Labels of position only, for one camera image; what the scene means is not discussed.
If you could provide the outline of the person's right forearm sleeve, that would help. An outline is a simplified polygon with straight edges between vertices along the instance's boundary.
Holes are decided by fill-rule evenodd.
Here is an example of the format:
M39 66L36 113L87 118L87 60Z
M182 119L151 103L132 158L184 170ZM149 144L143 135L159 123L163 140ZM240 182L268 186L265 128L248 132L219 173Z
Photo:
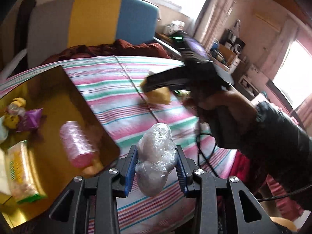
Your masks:
M311 210L311 138L285 113L263 101L223 102L239 124L239 150L263 166L304 210Z

